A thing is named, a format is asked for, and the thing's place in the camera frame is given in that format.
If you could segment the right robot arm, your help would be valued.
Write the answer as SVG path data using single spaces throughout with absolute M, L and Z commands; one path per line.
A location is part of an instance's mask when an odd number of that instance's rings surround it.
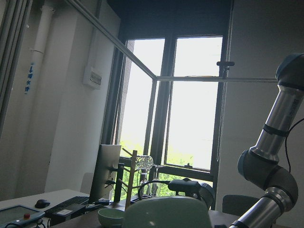
M 232 228 L 266 228 L 298 199 L 298 186 L 290 173 L 279 166 L 278 152 L 289 136 L 291 125 L 304 98 L 304 55 L 288 55 L 276 74 L 279 93 L 257 143 L 244 151 L 237 164 L 238 172 L 265 191 L 264 196 Z

